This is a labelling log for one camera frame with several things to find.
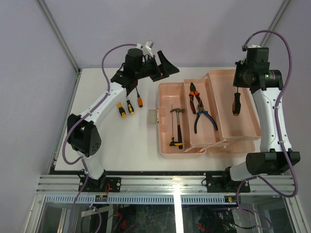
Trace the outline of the long black orange screwdriver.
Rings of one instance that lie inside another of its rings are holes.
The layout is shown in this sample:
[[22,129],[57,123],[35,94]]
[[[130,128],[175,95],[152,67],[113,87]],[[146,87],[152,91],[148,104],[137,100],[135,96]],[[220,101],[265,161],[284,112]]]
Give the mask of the long black orange screwdriver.
[[240,97],[241,97],[241,94],[239,92],[239,88],[237,87],[237,91],[234,93],[234,101],[232,104],[232,113],[234,116],[238,116],[241,111]]

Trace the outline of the claw hammer black handle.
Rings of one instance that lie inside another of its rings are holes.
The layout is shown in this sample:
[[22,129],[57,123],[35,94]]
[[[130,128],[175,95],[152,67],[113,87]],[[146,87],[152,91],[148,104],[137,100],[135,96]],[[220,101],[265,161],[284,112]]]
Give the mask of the claw hammer black handle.
[[182,140],[182,132],[181,132],[181,126],[180,126],[180,118],[179,114],[183,113],[185,110],[180,108],[174,108],[171,109],[171,113],[176,112],[176,122],[177,122],[177,137],[178,141],[174,141],[174,137],[172,137],[172,141],[169,144],[170,146],[178,146],[178,148],[181,150],[183,149],[183,140]]

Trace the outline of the pink plastic tool box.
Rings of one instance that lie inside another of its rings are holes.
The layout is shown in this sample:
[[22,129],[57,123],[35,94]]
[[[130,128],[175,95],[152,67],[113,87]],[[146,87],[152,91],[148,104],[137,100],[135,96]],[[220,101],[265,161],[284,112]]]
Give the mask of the pink plastic tool box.
[[[239,89],[241,111],[232,113],[234,93],[233,69],[210,70],[200,79],[184,79],[182,82],[161,83],[158,86],[158,108],[155,114],[158,124],[159,151],[166,158],[198,157],[211,153],[242,154],[255,151],[256,140],[261,137],[259,121],[248,90]],[[169,147],[172,136],[177,137],[176,112],[179,114],[183,149]]]

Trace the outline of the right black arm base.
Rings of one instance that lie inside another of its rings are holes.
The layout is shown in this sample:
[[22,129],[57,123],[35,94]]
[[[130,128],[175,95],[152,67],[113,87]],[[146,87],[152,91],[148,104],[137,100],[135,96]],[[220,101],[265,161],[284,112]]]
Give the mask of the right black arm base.
[[233,181],[229,173],[230,167],[223,171],[207,171],[201,185],[208,193],[236,193],[241,181]]

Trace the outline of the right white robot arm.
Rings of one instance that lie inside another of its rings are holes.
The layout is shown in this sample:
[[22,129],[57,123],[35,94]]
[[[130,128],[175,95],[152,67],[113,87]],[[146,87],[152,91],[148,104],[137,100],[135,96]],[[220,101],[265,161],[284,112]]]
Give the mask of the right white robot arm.
[[248,153],[244,163],[228,167],[222,187],[233,191],[239,181],[261,174],[280,175],[300,161],[300,153],[293,151],[289,142],[281,97],[284,89],[282,74],[271,70],[269,49],[258,45],[244,46],[246,57],[237,61],[233,85],[248,88],[259,117],[261,130],[260,151]]

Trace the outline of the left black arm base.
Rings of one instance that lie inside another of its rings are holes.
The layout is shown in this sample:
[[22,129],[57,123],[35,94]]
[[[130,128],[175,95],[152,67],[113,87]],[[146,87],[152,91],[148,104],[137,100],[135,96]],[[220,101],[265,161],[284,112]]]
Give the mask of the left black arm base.
[[109,176],[109,173],[104,170],[99,179],[88,178],[88,181],[83,188],[83,192],[105,192],[117,193],[121,189],[121,177]]

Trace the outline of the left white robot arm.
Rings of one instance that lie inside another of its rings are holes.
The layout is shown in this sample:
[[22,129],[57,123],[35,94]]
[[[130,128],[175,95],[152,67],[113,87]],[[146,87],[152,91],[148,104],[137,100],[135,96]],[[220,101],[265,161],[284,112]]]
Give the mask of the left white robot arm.
[[105,169],[96,154],[102,144],[98,128],[105,117],[137,87],[140,79],[149,77],[156,82],[179,72],[162,51],[158,51],[157,55],[160,64],[157,64],[148,46],[137,45],[129,49],[120,69],[107,80],[107,90],[81,114],[70,114],[67,119],[64,143],[70,144],[79,155],[78,160],[82,161],[85,174],[90,179],[89,185],[95,191],[106,187],[106,179],[102,177]]

